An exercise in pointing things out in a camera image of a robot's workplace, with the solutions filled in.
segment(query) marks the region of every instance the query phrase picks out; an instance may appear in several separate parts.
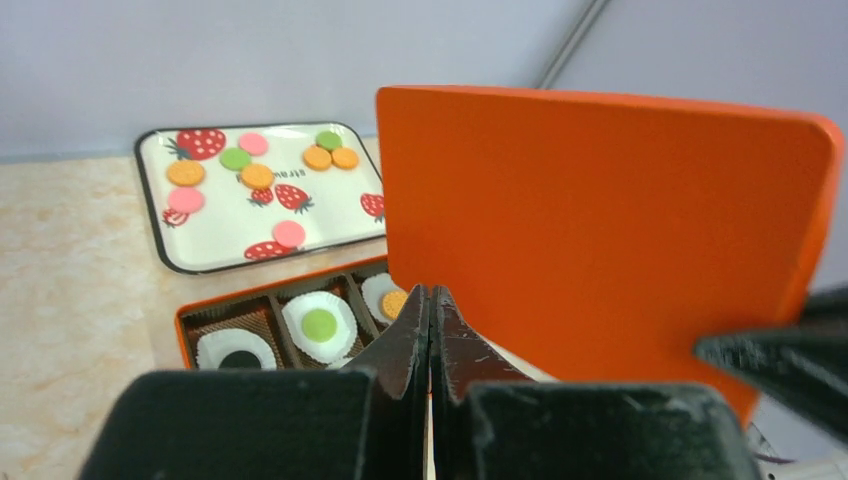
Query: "black disc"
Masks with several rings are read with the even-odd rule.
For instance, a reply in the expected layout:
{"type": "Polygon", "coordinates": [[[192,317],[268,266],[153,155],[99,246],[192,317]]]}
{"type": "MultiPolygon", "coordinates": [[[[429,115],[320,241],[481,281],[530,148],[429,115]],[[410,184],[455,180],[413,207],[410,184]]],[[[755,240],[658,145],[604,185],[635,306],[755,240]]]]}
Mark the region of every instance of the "black disc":
{"type": "Polygon", "coordinates": [[[256,355],[239,350],[224,357],[218,368],[259,368],[261,366],[256,355]]]}

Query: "orange cookie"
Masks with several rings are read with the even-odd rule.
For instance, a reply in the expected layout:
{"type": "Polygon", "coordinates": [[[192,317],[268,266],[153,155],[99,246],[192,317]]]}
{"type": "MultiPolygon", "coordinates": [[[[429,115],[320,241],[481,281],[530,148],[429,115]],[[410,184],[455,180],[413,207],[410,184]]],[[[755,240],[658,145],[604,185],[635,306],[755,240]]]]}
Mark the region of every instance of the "orange cookie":
{"type": "Polygon", "coordinates": [[[400,310],[403,308],[403,304],[406,303],[406,297],[408,296],[409,295],[407,295],[407,293],[403,290],[389,292],[383,295],[383,298],[380,300],[380,309],[390,319],[397,320],[398,315],[400,315],[400,310]]]}
{"type": "Polygon", "coordinates": [[[194,160],[179,160],[168,166],[165,175],[174,185],[193,187],[203,181],[206,170],[194,160]]]}
{"type": "Polygon", "coordinates": [[[333,164],[333,158],[330,152],[323,148],[313,145],[303,152],[303,163],[313,170],[326,170],[333,164]]]}
{"type": "Polygon", "coordinates": [[[274,172],[261,163],[251,163],[241,170],[241,183],[254,190],[264,190],[274,183],[274,172]]]}
{"type": "Polygon", "coordinates": [[[354,169],[359,165],[359,155],[351,148],[339,147],[333,150],[333,165],[345,170],[354,169]]]}

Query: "white wall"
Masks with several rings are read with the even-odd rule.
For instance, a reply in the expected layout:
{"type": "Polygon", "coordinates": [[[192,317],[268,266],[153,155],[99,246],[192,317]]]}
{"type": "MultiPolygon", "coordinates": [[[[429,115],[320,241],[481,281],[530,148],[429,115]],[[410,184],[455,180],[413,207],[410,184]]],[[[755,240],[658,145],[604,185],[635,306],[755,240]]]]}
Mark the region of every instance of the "white wall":
{"type": "MultiPolygon", "coordinates": [[[[616,0],[556,88],[822,113],[848,133],[845,0],[616,0]]],[[[814,286],[848,281],[848,169],[814,286]]]]}
{"type": "Polygon", "coordinates": [[[585,0],[5,0],[0,157],[163,126],[375,126],[392,83],[527,85],[585,0]]]}

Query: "red strawberry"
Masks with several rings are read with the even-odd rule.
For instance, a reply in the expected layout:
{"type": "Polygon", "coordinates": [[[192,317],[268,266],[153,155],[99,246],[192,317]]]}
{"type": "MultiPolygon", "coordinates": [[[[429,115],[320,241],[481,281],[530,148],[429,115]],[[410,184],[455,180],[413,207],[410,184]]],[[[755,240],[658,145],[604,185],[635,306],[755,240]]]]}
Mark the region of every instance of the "red strawberry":
{"type": "Polygon", "coordinates": [[[168,139],[168,149],[177,160],[206,160],[221,153],[227,144],[224,132],[216,128],[204,130],[180,130],[176,141],[168,139]]]}
{"type": "Polygon", "coordinates": [[[247,247],[244,251],[244,258],[248,260],[262,260],[264,258],[287,255],[294,251],[297,251],[297,249],[284,247],[277,242],[259,242],[256,245],[247,247]]]}
{"type": "Polygon", "coordinates": [[[264,207],[268,205],[272,201],[274,201],[274,194],[271,193],[270,188],[264,188],[262,190],[254,190],[250,194],[250,198],[247,199],[252,205],[256,205],[258,207],[264,207]]]}
{"type": "Polygon", "coordinates": [[[187,213],[180,213],[172,208],[169,208],[162,212],[162,221],[165,222],[165,226],[167,226],[168,228],[179,227],[187,220],[187,213]]]}
{"type": "Polygon", "coordinates": [[[315,206],[312,204],[312,197],[292,185],[277,185],[274,187],[274,193],[277,194],[277,200],[287,209],[294,210],[294,213],[303,213],[309,207],[315,206]]]}
{"type": "Polygon", "coordinates": [[[362,205],[362,209],[365,210],[365,213],[374,217],[375,222],[383,221],[383,212],[386,210],[386,205],[385,202],[383,202],[382,195],[363,193],[362,196],[359,197],[359,203],[362,205]]]}

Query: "orange lid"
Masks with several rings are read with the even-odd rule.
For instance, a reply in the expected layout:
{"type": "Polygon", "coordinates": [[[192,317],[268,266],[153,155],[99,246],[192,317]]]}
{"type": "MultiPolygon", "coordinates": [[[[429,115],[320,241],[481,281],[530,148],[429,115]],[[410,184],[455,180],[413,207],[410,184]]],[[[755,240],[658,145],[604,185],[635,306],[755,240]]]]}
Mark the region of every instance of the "orange lid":
{"type": "Polygon", "coordinates": [[[563,381],[756,392],[702,335],[797,316],[843,140],[807,114],[627,95],[388,87],[389,263],[451,289],[482,335],[563,381]]]}

